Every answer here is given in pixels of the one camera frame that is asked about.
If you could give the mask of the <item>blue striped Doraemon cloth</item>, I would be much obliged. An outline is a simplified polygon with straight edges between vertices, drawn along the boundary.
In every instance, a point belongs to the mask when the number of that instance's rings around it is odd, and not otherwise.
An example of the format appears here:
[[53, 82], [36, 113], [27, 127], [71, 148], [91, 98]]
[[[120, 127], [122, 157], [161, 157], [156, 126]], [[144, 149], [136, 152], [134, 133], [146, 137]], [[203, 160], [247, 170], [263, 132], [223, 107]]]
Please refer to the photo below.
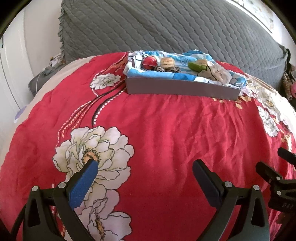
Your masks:
[[[156, 72], [153, 70], [145, 70], [144, 68], [142, 68], [142, 60], [147, 56], [154, 56], [157, 59], [158, 63], [160, 63], [160, 59], [162, 57], [171, 57], [175, 60], [176, 65], [180, 67], [181, 73], [171, 73], [171, 72], [165, 73], [165, 72]], [[199, 77], [198, 72], [192, 71], [191, 69], [188, 68], [189, 62], [196, 62], [199, 59], [207, 59], [208, 61], [211, 61], [213, 65], [219, 64], [218, 62], [214, 61], [214, 59], [209, 54], [203, 53], [199, 50], [191, 50], [183, 54], [167, 53], [164, 51], [135, 51], [128, 55], [128, 63], [126, 64], [123, 73], [128, 78], [136, 78], [136, 77], [163, 78], [163, 79], [198, 81], [198, 82], [222, 85], [218, 81], [212, 81], [204, 77]], [[232, 70], [227, 70], [227, 71], [231, 74], [232, 78], [230, 80], [230, 83], [225, 86], [239, 88], [239, 89], [242, 89], [246, 86], [247, 79], [245, 75], [234, 72]]]

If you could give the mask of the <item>red floral quilt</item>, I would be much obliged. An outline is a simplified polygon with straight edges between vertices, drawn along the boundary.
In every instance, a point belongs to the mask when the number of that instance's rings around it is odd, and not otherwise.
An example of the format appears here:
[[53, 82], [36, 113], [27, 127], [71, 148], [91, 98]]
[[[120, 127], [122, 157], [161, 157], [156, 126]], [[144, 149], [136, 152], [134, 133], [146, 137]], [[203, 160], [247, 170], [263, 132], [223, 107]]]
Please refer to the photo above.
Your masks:
[[255, 165], [284, 178], [295, 168], [295, 111], [249, 76], [235, 101], [126, 92], [126, 52], [77, 60], [37, 93], [1, 157], [1, 219], [11, 228], [35, 185], [58, 186], [99, 162], [78, 217], [95, 240], [196, 240], [215, 210], [193, 172], [196, 159], [238, 187], [268, 184]]

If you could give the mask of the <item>grey bag on floor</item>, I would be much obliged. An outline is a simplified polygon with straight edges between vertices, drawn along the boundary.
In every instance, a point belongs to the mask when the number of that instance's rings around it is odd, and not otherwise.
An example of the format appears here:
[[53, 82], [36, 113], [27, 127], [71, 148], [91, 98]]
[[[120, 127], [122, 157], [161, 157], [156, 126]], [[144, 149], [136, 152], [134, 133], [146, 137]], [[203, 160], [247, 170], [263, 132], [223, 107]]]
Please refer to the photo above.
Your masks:
[[47, 66], [37, 76], [35, 76], [28, 84], [28, 88], [32, 96], [35, 97], [43, 85], [65, 66], [66, 63], [56, 64], [55, 66]]

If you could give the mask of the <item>purple white round object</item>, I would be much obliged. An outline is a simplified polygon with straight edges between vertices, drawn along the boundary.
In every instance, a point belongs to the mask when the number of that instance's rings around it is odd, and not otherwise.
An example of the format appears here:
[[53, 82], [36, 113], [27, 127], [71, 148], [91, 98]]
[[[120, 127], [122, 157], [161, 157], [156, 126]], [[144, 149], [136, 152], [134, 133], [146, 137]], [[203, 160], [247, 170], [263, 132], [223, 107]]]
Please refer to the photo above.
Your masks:
[[27, 108], [27, 105], [25, 105], [23, 108], [21, 108], [18, 111], [18, 113], [14, 117], [14, 123], [16, 123], [18, 121], [18, 119], [20, 118], [20, 116], [22, 115], [22, 113], [25, 111], [26, 108]]

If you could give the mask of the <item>white wardrobe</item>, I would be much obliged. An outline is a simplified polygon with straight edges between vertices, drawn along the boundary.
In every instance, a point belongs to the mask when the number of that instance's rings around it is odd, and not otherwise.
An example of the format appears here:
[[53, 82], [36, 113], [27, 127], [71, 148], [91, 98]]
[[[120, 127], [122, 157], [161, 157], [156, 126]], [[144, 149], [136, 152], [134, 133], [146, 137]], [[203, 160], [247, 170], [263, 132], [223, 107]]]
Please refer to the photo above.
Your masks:
[[25, 43], [24, 13], [17, 14], [1, 37], [1, 135], [33, 99], [28, 88], [33, 72]]

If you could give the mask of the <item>pink packaged rice cracker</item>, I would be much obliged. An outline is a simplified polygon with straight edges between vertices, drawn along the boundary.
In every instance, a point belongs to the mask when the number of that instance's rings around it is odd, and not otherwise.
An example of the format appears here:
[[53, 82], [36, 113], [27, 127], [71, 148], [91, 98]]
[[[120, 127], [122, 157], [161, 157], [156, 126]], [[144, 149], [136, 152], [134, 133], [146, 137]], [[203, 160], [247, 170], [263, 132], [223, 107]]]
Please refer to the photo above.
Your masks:
[[199, 59], [196, 61], [197, 65], [204, 65], [204, 66], [212, 66], [213, 63], [211, 61], [208, 61], [207, 59]]

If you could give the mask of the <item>red surprise egg toy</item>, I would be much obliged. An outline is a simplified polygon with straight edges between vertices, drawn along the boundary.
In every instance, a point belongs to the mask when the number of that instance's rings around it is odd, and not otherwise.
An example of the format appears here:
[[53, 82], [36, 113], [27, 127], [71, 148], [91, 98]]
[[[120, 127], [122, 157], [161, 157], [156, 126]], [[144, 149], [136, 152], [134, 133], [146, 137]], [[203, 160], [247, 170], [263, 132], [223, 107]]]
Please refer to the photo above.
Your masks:
[[142, 60], [142, 68], [145, 70], [154, 70], [158, 66], [158, 61], [154, 56], [147, 56]]

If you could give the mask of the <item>grey shallow tray box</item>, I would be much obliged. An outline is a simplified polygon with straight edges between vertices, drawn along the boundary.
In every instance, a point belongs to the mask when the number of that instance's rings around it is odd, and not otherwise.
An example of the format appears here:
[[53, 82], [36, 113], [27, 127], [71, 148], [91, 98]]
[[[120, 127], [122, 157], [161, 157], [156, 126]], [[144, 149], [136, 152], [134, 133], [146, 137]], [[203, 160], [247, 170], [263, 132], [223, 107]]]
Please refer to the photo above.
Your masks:
[[127, 78], [129, 94], [174, 94], [236, 100], [241, 89], [188, 80]]

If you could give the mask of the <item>yellow packaged rice cracker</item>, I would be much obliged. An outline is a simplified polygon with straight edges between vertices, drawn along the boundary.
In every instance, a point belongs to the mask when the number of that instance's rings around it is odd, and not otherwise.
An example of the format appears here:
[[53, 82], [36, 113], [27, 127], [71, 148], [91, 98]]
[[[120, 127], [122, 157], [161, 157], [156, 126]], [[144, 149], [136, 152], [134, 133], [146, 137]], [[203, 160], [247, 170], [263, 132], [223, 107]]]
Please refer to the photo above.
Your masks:
[[173, 58], [163, 57], [160, 59], [159, 65], [161, 66], [161, 68], [169, 69], [169, 68], [173, 68], [176, 64]]

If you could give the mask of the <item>clutter pile at bedside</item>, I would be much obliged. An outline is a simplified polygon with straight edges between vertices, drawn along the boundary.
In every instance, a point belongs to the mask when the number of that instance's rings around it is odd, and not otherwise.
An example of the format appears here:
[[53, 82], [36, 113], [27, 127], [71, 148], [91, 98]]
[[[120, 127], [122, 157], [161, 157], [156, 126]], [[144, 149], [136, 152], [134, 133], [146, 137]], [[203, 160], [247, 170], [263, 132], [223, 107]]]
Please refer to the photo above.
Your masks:
[[285, 70], [281, 78], [281, 91], [285, 93], [286, 99], [291, 102], [295, 100], [295, 66], [290, 62], [290, 50], [285, 48], [285, 51], [287, 52], [287, 59], [285, 61]]

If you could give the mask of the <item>green fuzzy scrunchie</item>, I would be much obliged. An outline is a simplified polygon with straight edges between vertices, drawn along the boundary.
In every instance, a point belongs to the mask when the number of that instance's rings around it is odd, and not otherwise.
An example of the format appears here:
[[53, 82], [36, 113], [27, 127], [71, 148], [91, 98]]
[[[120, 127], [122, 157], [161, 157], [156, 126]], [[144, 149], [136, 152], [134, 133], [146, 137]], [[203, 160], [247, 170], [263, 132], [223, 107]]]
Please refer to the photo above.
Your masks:
[[189, 62], [188, 68], [195, 72], [201, 72], [207, 69], [207, 64], [198, 64], [197, 62]]

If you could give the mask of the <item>leopard print scrunchie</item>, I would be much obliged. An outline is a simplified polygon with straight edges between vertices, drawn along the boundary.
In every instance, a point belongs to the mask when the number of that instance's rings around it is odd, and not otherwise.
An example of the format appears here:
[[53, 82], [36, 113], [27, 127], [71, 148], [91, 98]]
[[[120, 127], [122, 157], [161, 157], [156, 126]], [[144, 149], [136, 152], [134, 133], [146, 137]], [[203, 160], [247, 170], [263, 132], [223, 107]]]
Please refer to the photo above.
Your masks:
[[156, 66], [154, 68], [154, 71], [156, 72], [171, 72], [171, 73], [181, 73], [181, 69], [179, 66], [173, 66], [169, 68], [163, 68], [161, 66]]

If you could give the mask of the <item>beige sheer scrunchie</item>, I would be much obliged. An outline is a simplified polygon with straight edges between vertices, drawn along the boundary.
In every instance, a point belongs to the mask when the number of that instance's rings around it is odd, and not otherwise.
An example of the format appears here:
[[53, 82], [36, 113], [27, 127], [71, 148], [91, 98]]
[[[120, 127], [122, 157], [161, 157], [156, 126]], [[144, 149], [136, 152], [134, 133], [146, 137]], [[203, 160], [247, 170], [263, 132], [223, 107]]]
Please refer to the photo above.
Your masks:
[[222, 85], [229, 84], [232, 78], [231, 74], [219, 64], [207, 65], [204, 70], [198, 73], [198, 76], [212, 81], [218, 81]]

